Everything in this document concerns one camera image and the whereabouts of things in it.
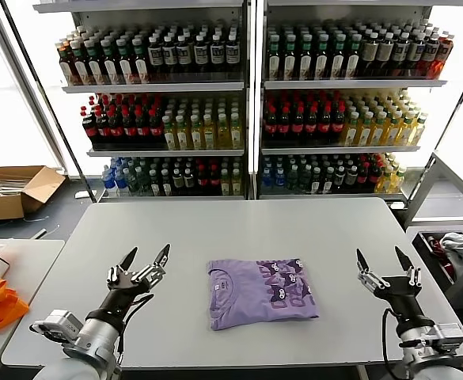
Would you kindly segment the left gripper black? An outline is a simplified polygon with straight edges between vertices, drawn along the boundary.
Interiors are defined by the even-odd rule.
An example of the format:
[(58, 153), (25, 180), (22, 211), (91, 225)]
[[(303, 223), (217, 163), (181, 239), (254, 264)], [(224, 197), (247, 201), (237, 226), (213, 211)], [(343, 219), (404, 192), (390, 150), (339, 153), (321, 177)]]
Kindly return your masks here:
[(121, 274), (128, 271), (135, 259), (138, 248), (134, 247), (118, 264), (108, 270), (108, 294), (98, 309), (88, 313), (86, 320), (96, 319), (109, 325), (123, 325), (135, 299), (140, 295), (148, 294), (154, 284), (159, 284), (163, 280), (170, 248), (171, 245), (167, 244), (152, 264), (135, 274), (135, 281), (133, 281), (133, 275)]

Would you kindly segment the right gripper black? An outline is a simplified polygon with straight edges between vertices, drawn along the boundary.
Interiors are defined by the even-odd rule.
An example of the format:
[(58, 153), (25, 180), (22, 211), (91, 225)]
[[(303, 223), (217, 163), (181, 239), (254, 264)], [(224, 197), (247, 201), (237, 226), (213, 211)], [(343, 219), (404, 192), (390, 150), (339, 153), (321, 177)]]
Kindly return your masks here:
[(406, 273), (405, 276), (382, 277), (370, 270), (360, 249), (356, 249), (358, 279), (376, 298), (387, 301), (397, 320), (397, 332), (410, 329), (432, 327), (434, 322), (426, 317), (417, 302), (416, 296), (421, 291), (419, 281), (420, 267), (415, 267), (410, 258), (395, 247), (397, 259)]

